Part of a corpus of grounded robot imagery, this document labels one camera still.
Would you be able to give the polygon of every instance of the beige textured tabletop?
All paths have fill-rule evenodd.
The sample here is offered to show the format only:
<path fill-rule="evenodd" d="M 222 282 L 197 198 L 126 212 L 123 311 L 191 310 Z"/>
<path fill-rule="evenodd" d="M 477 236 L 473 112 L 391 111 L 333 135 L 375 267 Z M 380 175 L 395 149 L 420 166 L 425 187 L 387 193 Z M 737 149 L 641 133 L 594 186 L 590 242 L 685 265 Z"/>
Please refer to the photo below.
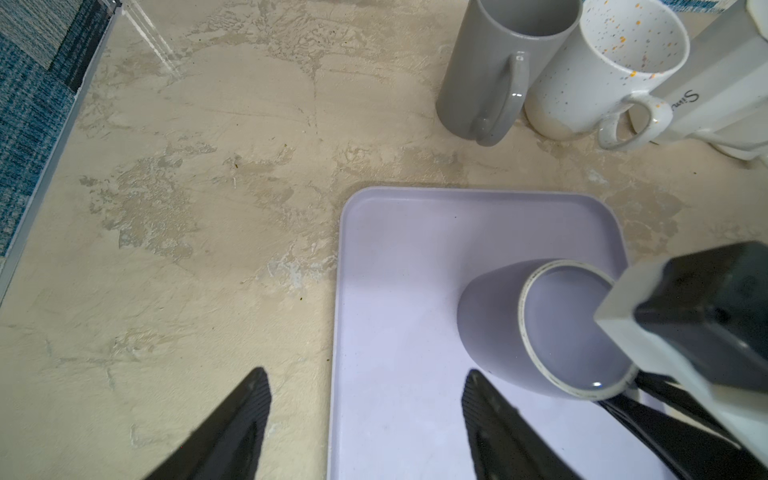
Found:
<path fill-rule="evenodd" d="M 699 141 L 449 134 L 465 5 L 147 1 L 173 74 L 118 19 L 0 309 L 0 478 L 142 478 L 254 366 L 258 478 L 322 478 L 339 213 L 364 186 L 592 194 L 635 261 L 768 240 L 768 169 Z"/>

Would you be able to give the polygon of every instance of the tray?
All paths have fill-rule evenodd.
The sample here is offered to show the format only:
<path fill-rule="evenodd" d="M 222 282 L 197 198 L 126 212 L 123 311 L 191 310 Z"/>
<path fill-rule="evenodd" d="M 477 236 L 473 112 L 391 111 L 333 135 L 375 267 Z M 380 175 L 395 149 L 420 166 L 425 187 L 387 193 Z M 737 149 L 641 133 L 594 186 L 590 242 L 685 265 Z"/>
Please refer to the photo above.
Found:
<path fill-rule="evenodd" d="M 627 268 L 614 215 L 585 195 L 371 187 L 349 199 L 328 479 L 475 477 L 460 399 L 476 365 L 458 336 L 458 298 L 477 275 L 535 258 L 613 278 Z M 675 478 L 600 407 L 487 377 L 582 478 Z"/>

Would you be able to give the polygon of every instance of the mug bottom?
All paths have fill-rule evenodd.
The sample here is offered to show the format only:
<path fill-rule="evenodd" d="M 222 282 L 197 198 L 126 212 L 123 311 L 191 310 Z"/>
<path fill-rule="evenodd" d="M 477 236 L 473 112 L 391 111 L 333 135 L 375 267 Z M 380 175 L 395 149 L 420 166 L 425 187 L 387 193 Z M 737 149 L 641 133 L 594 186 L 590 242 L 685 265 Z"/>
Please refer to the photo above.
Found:
<path fill-rule="evenodd" d="M 577 140 L 590 134 L 590 131 L 574 132 L 557 118 L 547 115 L 534 95 L 525 100 L 525 116 L 534 130 L 552 140 Z"/>

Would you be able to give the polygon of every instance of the mug rim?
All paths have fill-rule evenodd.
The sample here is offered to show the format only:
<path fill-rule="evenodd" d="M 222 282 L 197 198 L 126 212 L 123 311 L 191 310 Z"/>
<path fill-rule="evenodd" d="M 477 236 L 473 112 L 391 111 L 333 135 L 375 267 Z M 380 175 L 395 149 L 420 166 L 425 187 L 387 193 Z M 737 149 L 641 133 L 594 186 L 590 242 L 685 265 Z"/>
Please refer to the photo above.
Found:
<path fill-rule="evenodd" d="M 578 3 L 578 13 L 576 14 L 576 21 L 572 22 L 568 26 L 568 28 L 566 28 L 565 30 L 559 31 L 558 33 L 553 33 L 552 35 L 527 35 L 525 33 L 520 33 L 519 31 L 515 31 L 510 28 L 507 28 L 501 23 L 499 23 L 495 18 L 493 18 L 493 15 L 488 13 L 488 10 L 485 9 L 485 5 L 483 5 L 482 0 L 470 0 L 470 2 L 477 3 L 478 7 L 480 8 L 480 12 L 483 14 L 485 18 L 487 18 L 491 22 L 493 26 L 500 28 L 504 33 L 514 35 L 515 37 L 528 38 L 530 40 L 548 40 L 550 38 L 558 37 L 563 34 L 566 34 L 566 36 L 569 36 L 571 33 L 573 33 L 574 28 L 581 25 L 581 16 L 582 16 L 581 14 L 584 13 L 584 0 L 575 0 L 575 1 Z"/>
<path fill-rule="evenodd" d="M 602 270 L 598 269 L 595 266 L 590 265 L 589 263 L 578 262 L 576 260 L 552 260 L 551 262 L 547 262 L 544 265 L 537 268 L 536 270 L 534 270 L 534 272 L 531 273 L 530 276 L 528 276 L 527 280 L 523 284 L 523 287 L 520 292 L 520 298 L 518 300 L 518 327 L 520 329 L 520 336 L 522 337 L 523 345 L 525 346 L 525 351 L 528 353 L 528 356 L 531 358 L 531 361 L 536 366 L 536 369 L 547 380 L 549 380 L 549 382 L 554 384 L 554 386 L 558 387 L 560 390 L 563 390 L 564 392 L 572 395 L 575 398 L 590 400 L 592 402 L 609 399 L 611 397 L 619 395 L 624 390 L 626 390 L 629 387 L 629 385 L 634 381 L 634 378 L 637 376 L 637 372 L 639 371 L 639 369 L 637 365 L 635 365 L 635 363 L 632 361 L 632 359 L 630 359 L 630 366 L 627 369 L 627 372 L 624 374 L 624 376 L 621 377 L 621 379 L 618 382 L 614 383 L 613 385 L 607 386 L 599 390 L 579 389 L 577 387 L 567 384 L 566 382 L 563 382 L 557 376 L 555 376 L 552 372 L 550 372 L 549 369 L 544 365 L 544 363 L 541 361 L 541 359 L 538 357 L 538 355 L 534 351 L 533 345 L 531 344 L 531 340 L 528 338 L 528 330 L 525 326 L 525 301 L 528 298 L 528 292 L 531 290 L 531 287 L 536 282 L 536 280 L 538 280 L 539 277 L 541 277 L 542 275 L 544 275 L 550 270 L 553 270 L 555 268 L 559 268 L 562 266 L 572 266 L 572 267 L 586 270 L 590 273 L 594 273 L 595 275 L 599 276 L 602 280 L 604 280 L 606 283 L 608 283 L 608 285 L 610 285 L 611 287 L 613 287 L 613 285 L 615 284 L 614 279 L 612 279 Z"/>
<path fill-rule="evenodd" d="M 677 62 L 672 68 L 668 68 L 667 70 L 662 71 L 639 71 L 639 70 L 632 70 L 631 68 L 624 67 L 623 65 L 611 60 L 607 55 L 605 55 L 603 52 L 598 51 L 594 45 L 592 45 L 591 42 L 587 39 L 586 35 L 584 35 L 584 29 L 582 28 L 582 22 L 584 21 L 584 15 L 582 15 L 578 20 L 578 32 L 579 35 L 581 35 L 581 39 L 584 41 L 585 44 L 589 47 L 590 51 L 592 51 L 595 55 L 598 56 L 603 62 L 609 64 L 611 67 L 618 68 L 619 70 L 631 74 L 632 72 L 635 72 L 636 75 L 640 75 L 641 77 L 648 77 L 652 78 L 652 76 L 661 76 L 666 74 L 672 74 L 680 69 L 683 65 L 685 65 L 685 62 L 688 61 L 688 55 L 690 54 L 690 36 L 688 35 L 688 30 L 686 30 L 685 25 L 683 25 L 683 22 L 680 20 L 680 17 L 677 16 L 677 14 L 670 8 L 667 4 L 664 2 L 661 2 L 660 0 L 637 0 L 638 2 L 651 2 L 658 4 L 671 18 L 674 24 L 683 31 L 683 39 L 684 39 L 684 47 L 685 52 L 683 53 L 683 57 L 680 59 L 679 62 Z M 584 3 L 592 3 L 592 2 L 599 2 L 599 0 L 584 0 Z"/>

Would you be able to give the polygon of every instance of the white speckled mug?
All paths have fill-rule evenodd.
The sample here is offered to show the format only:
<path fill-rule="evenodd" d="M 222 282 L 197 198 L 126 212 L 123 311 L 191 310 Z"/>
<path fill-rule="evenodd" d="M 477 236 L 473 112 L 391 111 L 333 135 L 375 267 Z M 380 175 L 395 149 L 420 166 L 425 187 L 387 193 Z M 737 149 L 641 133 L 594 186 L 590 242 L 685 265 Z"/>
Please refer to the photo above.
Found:
<path fill-rule="evenodd" d="M 680 19 L 658 0 L 586 0 L 574 31 L 528 92 L 525 113 L 540 134 L 570 140 L 595 128 L 608 150 L 630 150 L 654 139 L 672 109 L 649 94 L 688 58 Z M 632 104 L 647 109 L 648 125 L 620 141 L 619 116 Z"/>

